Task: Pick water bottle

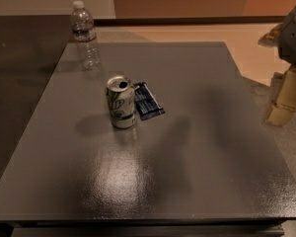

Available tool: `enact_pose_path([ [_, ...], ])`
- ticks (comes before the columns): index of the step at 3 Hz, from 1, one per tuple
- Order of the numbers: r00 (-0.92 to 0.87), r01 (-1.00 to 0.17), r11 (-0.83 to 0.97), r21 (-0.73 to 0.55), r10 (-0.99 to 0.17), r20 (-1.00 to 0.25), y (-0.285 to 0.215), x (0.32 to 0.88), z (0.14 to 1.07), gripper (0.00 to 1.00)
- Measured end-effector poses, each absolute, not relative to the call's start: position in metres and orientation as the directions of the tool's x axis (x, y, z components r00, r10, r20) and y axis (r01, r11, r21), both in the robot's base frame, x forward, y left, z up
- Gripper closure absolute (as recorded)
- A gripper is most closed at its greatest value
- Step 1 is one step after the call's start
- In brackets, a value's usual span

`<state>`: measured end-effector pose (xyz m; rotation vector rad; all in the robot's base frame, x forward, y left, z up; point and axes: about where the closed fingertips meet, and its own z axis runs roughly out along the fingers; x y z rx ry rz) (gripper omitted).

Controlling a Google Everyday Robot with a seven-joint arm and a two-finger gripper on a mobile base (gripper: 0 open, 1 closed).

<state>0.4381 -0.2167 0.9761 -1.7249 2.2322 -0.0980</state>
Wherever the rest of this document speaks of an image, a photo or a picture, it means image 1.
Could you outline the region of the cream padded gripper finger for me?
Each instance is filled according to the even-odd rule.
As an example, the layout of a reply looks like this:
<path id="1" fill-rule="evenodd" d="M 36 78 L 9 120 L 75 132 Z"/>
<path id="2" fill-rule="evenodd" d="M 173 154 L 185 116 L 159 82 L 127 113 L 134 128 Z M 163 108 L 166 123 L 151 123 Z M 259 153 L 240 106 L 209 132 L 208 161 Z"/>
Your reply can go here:
<path id="1" fill-rule="evenodd" d="M 265 121 L 275 126 L 287 125 L 296 113 L 296 65 L 284 74 L 275 73 L 272 78 L 272 99 Z"/>

